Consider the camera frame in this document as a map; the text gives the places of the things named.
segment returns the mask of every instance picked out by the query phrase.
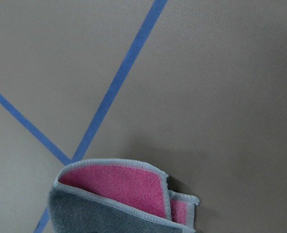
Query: gray surface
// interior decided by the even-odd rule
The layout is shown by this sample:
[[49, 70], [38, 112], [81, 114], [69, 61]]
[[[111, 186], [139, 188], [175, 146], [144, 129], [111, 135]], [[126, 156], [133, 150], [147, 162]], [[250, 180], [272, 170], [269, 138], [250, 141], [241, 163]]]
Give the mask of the gray surface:
[[[0, 92], [72, 156], [151, 3], [0, 2]], [[1, 154], [0, 232], [31, 232], [61, 164], [2, 107]], [[169, 1], [85, 156], [108, 157], [199, 196], [200, 232], [287, 232], [287, 1]], [[11, 197], [7, 158], [41, 168]]]

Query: pink and gray cloth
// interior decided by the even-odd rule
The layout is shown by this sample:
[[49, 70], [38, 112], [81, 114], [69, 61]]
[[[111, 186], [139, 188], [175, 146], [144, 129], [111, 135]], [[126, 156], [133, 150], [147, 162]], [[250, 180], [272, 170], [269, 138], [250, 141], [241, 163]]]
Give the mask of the pink and gray cloth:
[[56, 233], [194, 233], [195, 196], [167, 188], [145, 162], [83, 160], [64, 167], [49, 195]]

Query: cloth fold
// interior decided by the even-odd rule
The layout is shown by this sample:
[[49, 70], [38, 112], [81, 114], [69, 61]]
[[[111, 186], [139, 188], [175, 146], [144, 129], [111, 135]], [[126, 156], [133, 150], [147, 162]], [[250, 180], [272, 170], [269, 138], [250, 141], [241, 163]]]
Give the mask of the cloth fold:
[[168, 175], [128, 159], [64, 167], [49, 195], [56, 233], [194, 233], [195, 196], [167, 188]]

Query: blue tape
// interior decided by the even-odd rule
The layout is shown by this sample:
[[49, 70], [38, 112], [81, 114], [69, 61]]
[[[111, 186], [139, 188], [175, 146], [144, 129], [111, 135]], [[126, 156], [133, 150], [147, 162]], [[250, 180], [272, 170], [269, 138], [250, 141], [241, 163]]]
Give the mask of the blue tape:
[[106, 113], [112, 105], [114, 98], [118, 94], [126, 76], [133, 66], [139, 52], [144, 46], [150, 32], [158, 20], [167, 0], [155, 0], [147, 14], [141, 28], [139, 29], [133, 43], [131, 44], [123, 62], [120, 65], [104, 99], [102, 100], [97, 112], [95, 113], [85, 135], [83, 136], [73, 158], [72, 162], [81, 160], [89, 148], [98, 128], [100, 127]]
[[36, 229], [33, 231], [33, 233], [42, 233], [48, 223], [49, 218], [50, 216], [48, 214], [48, 208], [46, 208], [41, 216], [41, 219], [38, 222]]
[[58, 160], [64, 165], [71, 163], [70, 159], [51, 142], [40, 130], [27, 120], [12, 104], [0, 94], [0, 104], [17, 119], [32, 135], [34, 135]]

